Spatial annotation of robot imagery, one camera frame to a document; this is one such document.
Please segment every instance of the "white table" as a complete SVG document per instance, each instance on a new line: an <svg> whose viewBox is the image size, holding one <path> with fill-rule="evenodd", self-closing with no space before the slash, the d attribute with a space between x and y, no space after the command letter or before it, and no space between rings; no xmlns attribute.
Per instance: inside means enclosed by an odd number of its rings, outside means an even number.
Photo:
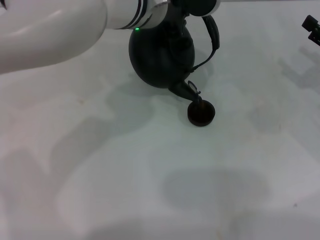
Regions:
<svg viewBox="0 0 320 240"><path fill-rule="evenodd" d="M0 76L1 240L318 240L320 2L225 2L191 77L216 108L143 83L130 31ZM197 63L211 43L188 18Z"/></svg>

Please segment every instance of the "black device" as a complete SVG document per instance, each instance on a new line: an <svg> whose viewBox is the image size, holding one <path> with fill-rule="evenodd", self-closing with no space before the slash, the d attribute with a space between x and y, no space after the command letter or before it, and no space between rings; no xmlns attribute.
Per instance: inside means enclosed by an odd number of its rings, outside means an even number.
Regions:
<svg viewBox="0 0 320 240"><path fill-rule="evenodd" d="M309 33L311 32L309 39L320 46L320 25L318 24L318 21L311 15L308 15L304 20L302 27Z"/></svg>
<svg viewBox="0 0 320 240"><path fill-rule="evenodd" d="M195 84L185 80L214 56L220 47L220 36L213 17L202 17L212 41L212 52L206 61L194 66L195 46L186 27L186 17L190 13L205 15L206 3L214 7L216 1L199 0L198 4L190 0L171 1L159 26L134 30L129 42L129 56L137 75L153 87L169 89L192 101L187 111L188 119L198 127L209 125L216 111L211 103L202 100Z"/></svg>

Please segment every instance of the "teapot spout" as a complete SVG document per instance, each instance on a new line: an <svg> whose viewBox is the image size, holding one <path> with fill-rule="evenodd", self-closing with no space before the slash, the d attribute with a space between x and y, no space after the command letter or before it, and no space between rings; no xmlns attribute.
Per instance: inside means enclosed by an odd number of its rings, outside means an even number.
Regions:
<svg viewBox="0 0 320 240"><path fill-rule="evenodd" d="M197 89L193 90L185 81L179 81L169 87L169 91L183 99L197 102L201 98Z"/></svg>

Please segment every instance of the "black stripe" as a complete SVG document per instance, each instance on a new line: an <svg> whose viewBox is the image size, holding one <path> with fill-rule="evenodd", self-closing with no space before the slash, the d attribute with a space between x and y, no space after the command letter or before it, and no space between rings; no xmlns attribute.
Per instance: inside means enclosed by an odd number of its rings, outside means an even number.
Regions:
<svg viewBox="0 0 320 240"><path fill-rule="evenodd" d="M141 2L141 0L139 0L138 8L137 8L136 13L135 13L133 19L131 20L131 22L129 22L128 25L126 25L126 26L124 26L124 27L121 27L121 28L118 28L118 29L128 29L128 27L129 27L129 26L137 19L137 17L139 16L140 9L141 9L141 4L142 4L142 2Z"/></svg>
<svg viewBox="0 0 320 240"><path fill-rule="evenodd" d="M130 27L128 27L129 29L132 29L135 25L137 25L140 20L145 16L146 12L147 12L147 6L148 6L148 0L143 0L143 7L142 7L142 12L140 17L137 19L137 21L135 21L135 23L133 25L131 25Z"/></svg>
<svg viewBox="0 0 320 240"><path fill-rule="evenodd" d="M138 28L140 29L140 28L144 27L144 26L150 21L151 18L152 18L152 14L151 14L151 16L144 22L144 24L142 24L141 26L138 26Z"/></svg>

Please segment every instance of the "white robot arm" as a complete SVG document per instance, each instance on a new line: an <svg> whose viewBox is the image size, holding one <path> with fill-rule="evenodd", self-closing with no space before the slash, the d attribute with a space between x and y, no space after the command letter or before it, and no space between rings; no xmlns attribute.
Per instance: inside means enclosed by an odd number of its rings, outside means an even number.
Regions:
<svg viewBox="0 0 320 240"><path fill-rule="evenodd" d="M0 74L76 57L106 28L153 28L165 18L169 1L0 0L6 8L0 16Z"/></svg>

